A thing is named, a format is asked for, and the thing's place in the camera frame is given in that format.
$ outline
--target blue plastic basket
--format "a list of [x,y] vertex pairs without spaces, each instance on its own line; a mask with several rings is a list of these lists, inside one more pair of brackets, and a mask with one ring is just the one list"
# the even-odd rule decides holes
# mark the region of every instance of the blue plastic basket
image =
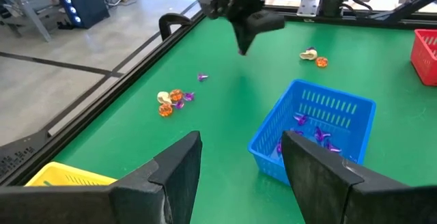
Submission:
[[[277,153],[284,130],[296,129],[315,142],[315,127],[331,134],[330,141],[341,149],[340,155],[363,164],[376,103],[352,94],[322,87],[303,80],[295,80],[282,95],[249,143],[249,152],[259,169],[290,184],[282,156]],[[307,115],[299,126],[295,115]]]

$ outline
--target concrete floor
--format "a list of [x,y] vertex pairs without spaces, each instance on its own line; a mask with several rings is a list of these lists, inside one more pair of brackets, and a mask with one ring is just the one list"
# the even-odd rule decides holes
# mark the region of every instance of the concrete floor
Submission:
[[[37,32],[15,38],[0,27],[0,145],[44,127],[56,133],[116,82],[105,73],[129,71],[160,44],[157,37],[141,48],[158,31],[160,16],[194,1],[137,0],[111,9],[110,18],[89,30],[54,30],[49,43]],[[198,11],[194,5],[185,15]],[[77,70],[81,66],[89,70]],[[61,113],[69,106],[75,109]],[[55,117],[59,122],[51,122]]]

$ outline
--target orange toy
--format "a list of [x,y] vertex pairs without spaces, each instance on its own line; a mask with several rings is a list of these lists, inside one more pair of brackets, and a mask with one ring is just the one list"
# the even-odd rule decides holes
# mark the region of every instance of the orange toy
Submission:
[[325,68],[328,66],[328,59],[325,57],[318,57],[315,59],[315,64],[319,68]]
[[158,112],[159,115],[161,115],[162,117],[168,117],[173,113],[173,107],[171,106],[171,104],[162,104],[161,106],[159,106]]
[[172,99],[174,102],[181,100],[182,97],[184,97],[184,93],[181,89],[175,89],[170,92],[170,99]]

